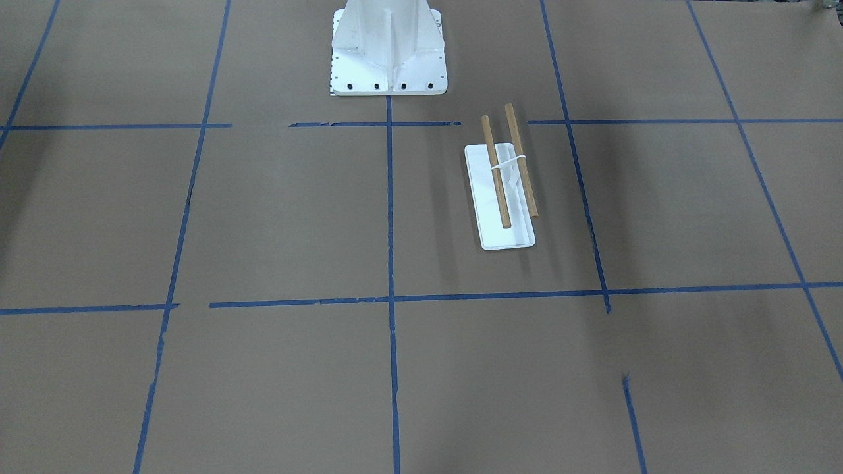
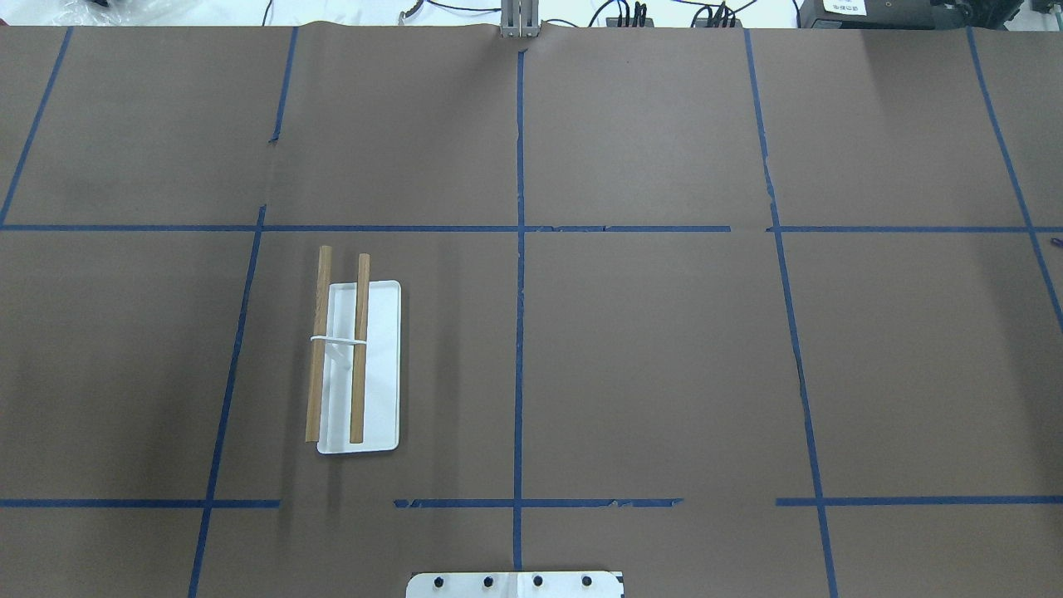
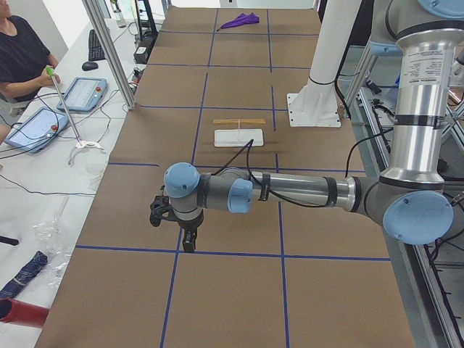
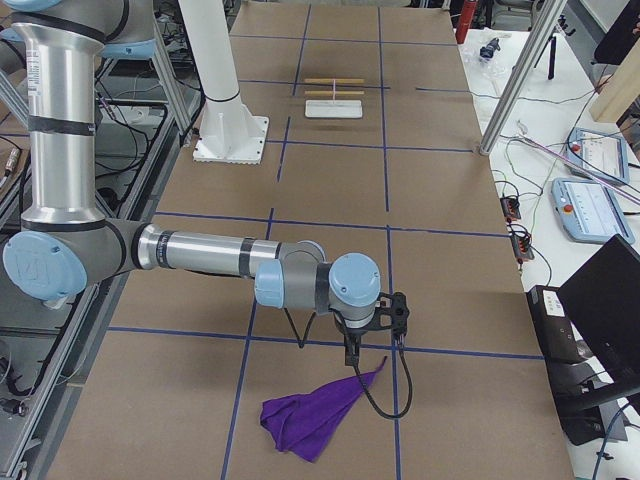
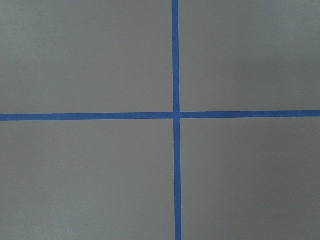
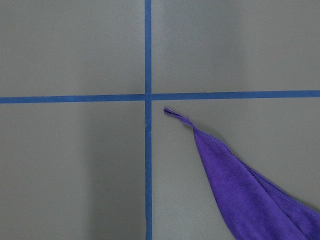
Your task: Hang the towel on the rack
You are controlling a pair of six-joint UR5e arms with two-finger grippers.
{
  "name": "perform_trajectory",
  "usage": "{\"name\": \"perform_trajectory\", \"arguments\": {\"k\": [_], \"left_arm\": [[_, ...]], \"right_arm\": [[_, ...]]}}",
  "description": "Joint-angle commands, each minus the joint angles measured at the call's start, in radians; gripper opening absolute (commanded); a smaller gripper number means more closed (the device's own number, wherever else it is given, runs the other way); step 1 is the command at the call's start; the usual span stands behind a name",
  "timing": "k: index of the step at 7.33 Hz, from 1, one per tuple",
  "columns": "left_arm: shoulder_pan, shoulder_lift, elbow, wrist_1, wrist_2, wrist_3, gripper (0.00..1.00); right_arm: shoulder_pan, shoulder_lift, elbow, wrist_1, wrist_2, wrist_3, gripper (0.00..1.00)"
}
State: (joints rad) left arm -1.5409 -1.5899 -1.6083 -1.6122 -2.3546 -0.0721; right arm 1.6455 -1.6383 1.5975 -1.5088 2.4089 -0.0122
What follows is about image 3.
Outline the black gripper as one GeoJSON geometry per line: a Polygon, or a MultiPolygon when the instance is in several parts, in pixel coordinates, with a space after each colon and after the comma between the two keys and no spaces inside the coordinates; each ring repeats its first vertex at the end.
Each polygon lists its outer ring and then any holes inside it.
{"type": "Polygon", "coordinates": [[[196,233],[198,227],[203,223],[204,215],[199,214],[192,220],[179,220],[178,224],[184,230],[182,245],[184,252],[195,252],[196,233]]]}

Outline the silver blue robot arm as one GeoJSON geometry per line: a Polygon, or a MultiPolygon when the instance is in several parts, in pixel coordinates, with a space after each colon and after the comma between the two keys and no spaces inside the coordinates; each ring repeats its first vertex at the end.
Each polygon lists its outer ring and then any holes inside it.
{"type": "Polygon", "coordinates": [[[307,177],[225,167],[201,174],[185,162],[171,165],[153,207],[152,225],[177,222],[192,252],[205,209],[246,213],[253,199],[301,207],[340,207],[370,218],[406,244],[443,236],[454,210],[443,195],[437,165],[455,48],[463,41],[461,1],[376,1],[371,43],[402,52],[388,167],[377,179],[307,177]]]}

